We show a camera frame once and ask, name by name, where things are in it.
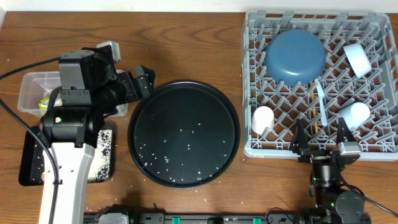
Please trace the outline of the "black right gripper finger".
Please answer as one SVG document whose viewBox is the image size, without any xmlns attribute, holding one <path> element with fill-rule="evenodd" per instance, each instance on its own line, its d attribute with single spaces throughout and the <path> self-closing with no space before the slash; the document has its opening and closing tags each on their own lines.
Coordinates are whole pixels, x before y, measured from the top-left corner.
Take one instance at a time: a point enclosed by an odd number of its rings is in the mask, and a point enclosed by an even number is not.
<svg viewBox="0 0 398 224">
<path fill-rule="evenodd" d="M 293 153 L 301 154 L 309 150 L 307 134 L 305 132 L 301 119 L 297 119 L 295 122 L 296 129 L 293 139 L 290 143 L 290 150 Z"/>
<path fill-rule="evenodd" d="M 352 132 L 349 130 L 344 118 L 338 119 L 338 130 L 336 134 L 336 143 L 339 144 L 347 140 L 348 142 L 356 142 Z"/>
</svg>

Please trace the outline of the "light blue plastic cup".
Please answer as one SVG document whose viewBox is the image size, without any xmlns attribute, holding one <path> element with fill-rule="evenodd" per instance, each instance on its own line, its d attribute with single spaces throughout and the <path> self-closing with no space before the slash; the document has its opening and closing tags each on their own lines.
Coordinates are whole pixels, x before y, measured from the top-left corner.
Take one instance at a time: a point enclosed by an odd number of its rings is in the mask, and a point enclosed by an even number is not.
<svg viewBox="0 0 398 224">
<path fill-rule="evenodd" d="M 350 131 L 358 129 L 370 117 L 370 109 L 361 102 L 355 102 L 338 112 L 339 116 L 345 120 Z"/>
</svg>

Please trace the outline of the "wooden chopstick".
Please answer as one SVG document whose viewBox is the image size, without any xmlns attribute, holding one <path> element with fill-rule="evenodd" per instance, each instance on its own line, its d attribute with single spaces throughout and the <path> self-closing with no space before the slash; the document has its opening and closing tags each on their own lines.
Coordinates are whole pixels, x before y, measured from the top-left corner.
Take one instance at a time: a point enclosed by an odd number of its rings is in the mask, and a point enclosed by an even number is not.
<svg viewBox="0 0 398 224">
<path fill-rule="evenodd" d="M 315 101 L 314 91 L 311 92 L 311 99 L 312 99 L 312 101 Z M 315 107 L 312 108 L 312 113 L 313 113 L 313 117 L 316 117 L 317 112 L 316 112 Z M 314 122 L 314 132 L 315 132 L 315 134 L 318 133 L 318 124 L 317 124 L 317 122 Z"/>
</svg>

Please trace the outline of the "light blue plastic knife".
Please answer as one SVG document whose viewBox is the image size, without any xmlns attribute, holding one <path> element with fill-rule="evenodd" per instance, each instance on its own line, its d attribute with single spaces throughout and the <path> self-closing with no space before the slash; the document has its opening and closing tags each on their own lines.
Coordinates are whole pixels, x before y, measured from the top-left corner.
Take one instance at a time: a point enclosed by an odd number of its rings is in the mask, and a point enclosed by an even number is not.
<svg viewBox="0 0 398 224">
<path fill-rule="evenodd" d="M 320 100 L 319 105 L 320 105 L 320 113 L 321 113 L 321 124 L 323 126 L 327 126 L 328 122 L 327 122 L 327 117 L 326 117 L 325 105 L 323 103 L 325 94 L 324 94 L 322 85 L 318 80 L 315 80 L 315 84 L 317 85 L 317 93 L 318 93 L 318 97 Z"/>
</svg>

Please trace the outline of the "pink plastic cup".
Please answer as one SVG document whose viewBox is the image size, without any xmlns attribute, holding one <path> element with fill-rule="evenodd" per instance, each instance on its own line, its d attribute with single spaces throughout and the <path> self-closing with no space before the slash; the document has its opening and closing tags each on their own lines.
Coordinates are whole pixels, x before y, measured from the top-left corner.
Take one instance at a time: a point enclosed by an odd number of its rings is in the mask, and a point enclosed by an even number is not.
<svg viewBox="0 0 398 224">
<path fill-rule="evenodd" d="M 251 120 L 251 129 L 257 134 L 263 134 L 266 130 L 274 127 L 274 112 L 270 107 L 258 107 Z"/>
</svg>

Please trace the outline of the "light blue bowl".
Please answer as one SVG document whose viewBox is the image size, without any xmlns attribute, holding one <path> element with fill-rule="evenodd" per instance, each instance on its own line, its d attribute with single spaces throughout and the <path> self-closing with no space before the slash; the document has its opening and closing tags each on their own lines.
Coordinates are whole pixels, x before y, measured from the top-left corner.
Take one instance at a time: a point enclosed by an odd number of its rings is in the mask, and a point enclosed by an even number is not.
<svg viewBox="0 0 398 224">
<path fill-rule="evenodd" d="M 357 78 L 362 78 L 371 71 L 370 61 L 361 44 L 346 45 L 343 50 Z"/>
</svg>

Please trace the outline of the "dark blue round plate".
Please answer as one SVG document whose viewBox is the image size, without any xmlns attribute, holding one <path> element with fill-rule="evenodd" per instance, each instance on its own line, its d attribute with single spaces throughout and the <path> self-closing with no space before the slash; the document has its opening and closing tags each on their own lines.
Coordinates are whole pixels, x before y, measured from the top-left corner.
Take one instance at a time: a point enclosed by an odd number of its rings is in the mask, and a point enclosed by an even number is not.
<svg viewBox="0 0 398 224">
<path fill-rule="evenodd" d="M 263 66 L 269 76 L 287 86 L 309 84 L 326 65 L 325 48 L 319 38 L 307 30 L 287 30 L 278 34 L 266 48 Z"/>
</svg>

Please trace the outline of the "white rice pile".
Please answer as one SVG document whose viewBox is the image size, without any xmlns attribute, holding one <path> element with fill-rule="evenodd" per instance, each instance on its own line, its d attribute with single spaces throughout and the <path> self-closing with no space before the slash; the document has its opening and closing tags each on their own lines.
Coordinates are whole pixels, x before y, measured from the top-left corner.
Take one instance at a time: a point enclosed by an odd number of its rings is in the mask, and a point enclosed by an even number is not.
<svg viewBox="0 0 398 224">
<path fill-rule="evenodd" d="M 98 183 L 108 180 L 111 173 L 111 150 L 113 131 L 102 129 L 98 133 L 97 148 L 90 166 L 88 183 Z"/>
</svg>

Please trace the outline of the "yellow green wrapper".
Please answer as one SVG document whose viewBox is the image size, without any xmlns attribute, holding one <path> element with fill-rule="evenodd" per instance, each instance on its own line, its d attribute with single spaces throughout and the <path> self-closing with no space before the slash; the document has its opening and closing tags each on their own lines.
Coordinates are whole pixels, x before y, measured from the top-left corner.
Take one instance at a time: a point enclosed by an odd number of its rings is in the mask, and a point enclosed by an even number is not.
<svg viewBox="0 0 398 224">
<path fill-rule="evenodd" d="M 49 97 L 43 98 L 40 103 L 39 103 L 39 109 L 40 110 L 47 110 L 49 105 Z"/>
</svg>

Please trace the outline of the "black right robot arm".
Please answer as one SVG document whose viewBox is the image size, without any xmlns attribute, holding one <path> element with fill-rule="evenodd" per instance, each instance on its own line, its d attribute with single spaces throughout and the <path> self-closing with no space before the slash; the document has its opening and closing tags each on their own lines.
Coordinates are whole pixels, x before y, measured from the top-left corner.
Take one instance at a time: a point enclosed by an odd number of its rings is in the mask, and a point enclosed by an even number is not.
<svg viewBox="0 0 398 224">
<path fill-rule="evenodd" d="M 365 212 L 364 193 L 344 183 L 341 172 L 360 158 L 361 148 L 343 118 L 338 120 L 336 146 L 330 150 L 311 150 L 302 120 L 295 122 L 295 134 L 289 150 L 298 161 L 311 163 L 309 194 L 315 208 L 293 218 L 294 223 L 371 223 Z"/>
</svg>

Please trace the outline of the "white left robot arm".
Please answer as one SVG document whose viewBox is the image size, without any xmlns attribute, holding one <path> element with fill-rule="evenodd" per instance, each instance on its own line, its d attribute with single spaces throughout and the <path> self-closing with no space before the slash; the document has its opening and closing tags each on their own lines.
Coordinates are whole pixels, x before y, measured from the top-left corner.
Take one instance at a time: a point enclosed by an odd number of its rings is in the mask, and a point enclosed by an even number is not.
<svg viewBox="0 0 398 224">
<path fill-rule="evenodd" d="M 88 174 L 105 118 L 154 91 L 153 70 L 140 65 L 118 73 L 120 60 L 119 45 L 112 41 L 58 59 L 61 85 L 40 119 L 45 152 L 40 223 L 83 222 Z"/>
</svg>

